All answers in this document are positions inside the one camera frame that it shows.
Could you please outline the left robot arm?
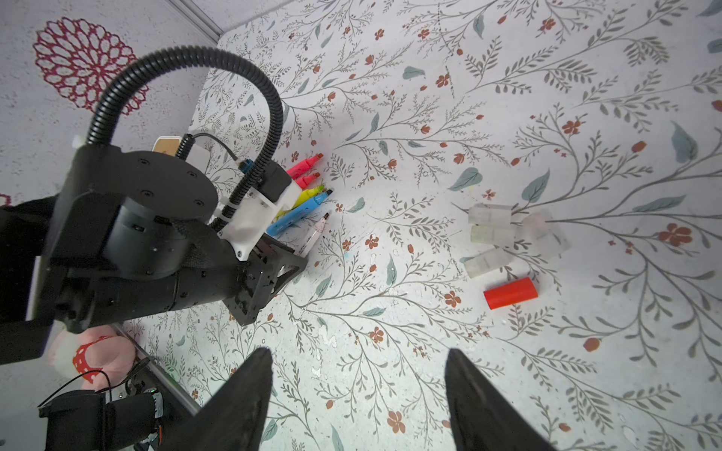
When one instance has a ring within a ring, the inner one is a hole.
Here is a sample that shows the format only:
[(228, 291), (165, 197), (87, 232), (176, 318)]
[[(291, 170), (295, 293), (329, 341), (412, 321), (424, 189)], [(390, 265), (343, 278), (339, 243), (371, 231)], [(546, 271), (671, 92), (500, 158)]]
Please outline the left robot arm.
[(217, 202), (181, 159), (80, 148), (58, 195), (1, 210), (2, 363), (41, 357), (56, 322), (80, 334), (220, 301), (253, 323), (308, 262), (268, 235), (244, 250), (213, 231)]

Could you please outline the red pen cap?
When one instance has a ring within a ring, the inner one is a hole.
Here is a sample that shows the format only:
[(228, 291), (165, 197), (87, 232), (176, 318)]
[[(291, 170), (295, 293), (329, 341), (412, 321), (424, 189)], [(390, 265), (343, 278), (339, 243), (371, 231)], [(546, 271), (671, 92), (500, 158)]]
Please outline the red pen cap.
[(539, 293), (529, 277), (485, 291), (484, 297), (490, 309), (513, 306), (537, 299)]

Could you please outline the red-pink highlighter pen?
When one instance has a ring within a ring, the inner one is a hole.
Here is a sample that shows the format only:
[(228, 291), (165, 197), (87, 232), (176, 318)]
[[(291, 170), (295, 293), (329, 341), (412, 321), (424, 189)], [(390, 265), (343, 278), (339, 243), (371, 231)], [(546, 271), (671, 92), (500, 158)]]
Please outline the red-pink highlighter pen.
[(321, 176), (320, 173), (316, 172), (308, 176), (302, 176), (295, 180), (296, 184), (302, 189), (306, 190), (311, 184), (314, 184), (316, 180)]

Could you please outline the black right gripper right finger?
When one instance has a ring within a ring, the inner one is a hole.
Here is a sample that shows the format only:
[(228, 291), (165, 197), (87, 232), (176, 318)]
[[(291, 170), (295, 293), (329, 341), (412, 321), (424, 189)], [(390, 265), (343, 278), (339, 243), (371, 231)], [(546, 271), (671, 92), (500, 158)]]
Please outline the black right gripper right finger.
[(459, 349), (445, 366), (449, 423), (458, 450), (552, 450)]

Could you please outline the blue highlighter pen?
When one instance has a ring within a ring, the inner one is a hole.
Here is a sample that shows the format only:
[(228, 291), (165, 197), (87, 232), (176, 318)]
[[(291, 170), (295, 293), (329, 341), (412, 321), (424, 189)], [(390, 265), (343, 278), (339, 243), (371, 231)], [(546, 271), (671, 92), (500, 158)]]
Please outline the blue highlighter pen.
[(317, 210), (317, 208), (319, 208), (319, 206), (321, 206), (321, 204), (323, 204), (323, 202), (325, 202), (332, 193), (332, 190), (327, 190), (326, 192), (308, 199), (301, 206), (281, 217), (278, 221), (276, 221), (276, 223), (270, 225), (266, 233), (271, 237), (279, 236), (289, 227), (308, 217), (312, 212), (314, 212), (314, 210)]

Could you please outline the yellow highlighter pen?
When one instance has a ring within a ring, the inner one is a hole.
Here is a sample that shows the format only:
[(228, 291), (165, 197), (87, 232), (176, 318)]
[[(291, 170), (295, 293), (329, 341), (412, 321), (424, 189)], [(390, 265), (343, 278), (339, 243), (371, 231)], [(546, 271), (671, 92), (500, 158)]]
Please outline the yellow highlighter pen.
[(281, 217), (285, 216), (292, 210), (295, 210), (299, 208), (301, 205), (303, 205), (306, 201), (310, 200), (313, 197), (316, 197), (316, 195), (322, 194), (325, 191), (325, 186), (320, 185), (315, 188), (306, 189), (305, 191), (302, 191), (301, 195), (297, 198), (297, 201), (293, 204), (293, 207), (290, 210), (284, 210), (283, 212), (280, 212), (276, 216), (276, 220), (280, 219)]

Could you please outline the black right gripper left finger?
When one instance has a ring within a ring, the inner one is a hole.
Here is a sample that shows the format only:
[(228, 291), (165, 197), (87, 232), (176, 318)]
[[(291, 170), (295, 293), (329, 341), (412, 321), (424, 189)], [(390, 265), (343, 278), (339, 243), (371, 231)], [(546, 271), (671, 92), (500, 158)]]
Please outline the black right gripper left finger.
[(192, 419), (165, 437), (163, 450), (258, 450), (273, 388), (273, 357), (253, 351)]

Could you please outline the white red-tipped marker pen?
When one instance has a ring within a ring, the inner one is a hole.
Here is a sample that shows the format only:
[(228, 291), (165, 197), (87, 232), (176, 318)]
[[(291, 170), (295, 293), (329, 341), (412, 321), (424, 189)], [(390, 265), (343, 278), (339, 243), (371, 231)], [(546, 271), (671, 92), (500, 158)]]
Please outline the white red-tipped marker pen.
[(299, 257), (307, 257), (310, 251), (313, 249), (315, 244), (323, 235), (330, 213), (327, 212), (315, 225), (310, 229), (309, 233), (304, 238), (302, 245), (295, 251), (295, 255)]

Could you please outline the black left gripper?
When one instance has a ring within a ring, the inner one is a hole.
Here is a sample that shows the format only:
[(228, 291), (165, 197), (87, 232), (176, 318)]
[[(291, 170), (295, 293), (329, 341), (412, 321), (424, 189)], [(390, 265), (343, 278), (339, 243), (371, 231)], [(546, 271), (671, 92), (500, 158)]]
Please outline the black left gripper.
[(296, 255), (287, 244), (263, 234), (248, 260), (241, 263), (239, 291), (224, 304), (240, 325), (251, 325), (261, 310), (306, 270), (306, 265), (306, 257)]

